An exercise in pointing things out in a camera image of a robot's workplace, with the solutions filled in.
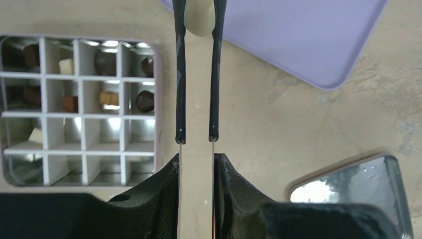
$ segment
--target wooden cube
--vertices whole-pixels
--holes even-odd
[[[23,54],[25,56],[25,64],[28,67],[37,67],[40,66],[39,63],[39,45],[32,44],[27,45],[23,49]]]
[[[118,94],[113,92],[100,92],[100,104],[118,106]]]
[[[63,110],[69,113],[78,112],[78,97],[77,96],[64,96],[63,97]]]

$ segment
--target light wooden piece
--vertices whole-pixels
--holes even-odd
[[[118,94],[113,92],[100,92],[100,104],[119,106]]]

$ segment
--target ice cube tray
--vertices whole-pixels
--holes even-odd
[[[33,44],[39,67],[23,62],[25,46]],[[163,74],[154,46],[133,39],[3,35],[0,49],[1,161],[9,184],[124,186],[159,170]],[[100,51],[115,54],[115,76],[98,75],[94,58]],[[147,57],[153,77],[141,67]],[[74,74],[60,74],[60,60],[69,58]],[[10,86],[40,86],[41,106],[8,102]],[[154,111],[136,108],[142,90],[154,93]],[[101,91],[118,93],[119,106],[100,104]],[[77,112],[63,111],[64,96],[77,97]],[[34,128],[41,129],[42,143],[28,141]]]

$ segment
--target black tweezers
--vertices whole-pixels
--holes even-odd
[[[226,0],[214,0],[215,28],[212,31],[214,44],[212,49],[210,127],[208,137],[210,142],[216,142],[218,140],[220,57],[226,3]],[[178,144],[186,143],[185,6],[186,0],[173,0],[177,51],[176,143]]]

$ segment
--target marble surface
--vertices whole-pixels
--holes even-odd
[[[420,0],[390,0],[353,74],[333,92],[313,88],[223,42],[216,152],[226,153],[245,178],[279,201],[287,200],[291,182],[308,173],[376,153],[393,154],[400,162],[415,238],[422,238],[421,10]],[[174,20],[158,0],[1,0],[0,22],[0,33],[154,42],[165,64],[165,158],[178,152]],[[208,142],[212,38],[187,33],[186,50],[181,236],[207,238],[212,197]],[[22,191],[4,182],[0,189]],[[109,199],[121,190],[93,193]]]

